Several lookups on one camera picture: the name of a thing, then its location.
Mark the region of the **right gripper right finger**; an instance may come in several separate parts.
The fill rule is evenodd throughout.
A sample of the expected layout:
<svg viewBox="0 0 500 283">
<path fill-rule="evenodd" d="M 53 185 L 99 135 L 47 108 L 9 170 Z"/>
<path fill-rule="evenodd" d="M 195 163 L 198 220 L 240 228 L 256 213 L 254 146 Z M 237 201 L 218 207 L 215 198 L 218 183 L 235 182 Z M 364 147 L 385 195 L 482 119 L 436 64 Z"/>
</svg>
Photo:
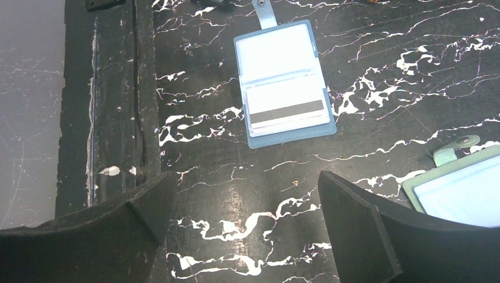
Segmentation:
<svg viewBox="0 0 500 283">
<path fill-rule="evenodd" d="M 498 282 L 499 229 L 420 213 L 333 172 L 318 178 L 341 282 Z"/>
</svg>

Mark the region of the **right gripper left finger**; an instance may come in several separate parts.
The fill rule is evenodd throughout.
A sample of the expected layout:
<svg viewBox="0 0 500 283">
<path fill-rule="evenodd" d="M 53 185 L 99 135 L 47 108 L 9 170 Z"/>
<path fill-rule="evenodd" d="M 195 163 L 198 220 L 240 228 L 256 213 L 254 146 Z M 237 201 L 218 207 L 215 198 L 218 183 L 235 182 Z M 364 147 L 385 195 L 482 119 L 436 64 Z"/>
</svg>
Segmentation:
<svg viewBox="0 0 500 283">
<path fill-rule="evenodd" d="M 177 177 L 162 173 L 90 208 L 1 231 L 2 282 L 146 282 L 163 245 Z"/>
</svg>

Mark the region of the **blue card holder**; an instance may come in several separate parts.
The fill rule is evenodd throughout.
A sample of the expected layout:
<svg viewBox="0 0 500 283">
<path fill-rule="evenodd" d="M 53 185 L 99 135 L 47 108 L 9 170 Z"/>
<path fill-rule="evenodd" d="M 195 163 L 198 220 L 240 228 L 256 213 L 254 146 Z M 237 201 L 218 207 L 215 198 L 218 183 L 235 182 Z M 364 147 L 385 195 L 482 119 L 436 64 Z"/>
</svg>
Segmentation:
<svg viewBox="0 0 500 283">
<path fill-rule="evenodd" d="M 336 133 L 309 20 L 279 25 L 271 1 L 252 1 L 259 31 L 233 40 L 248 146 Z"/>
</svg>

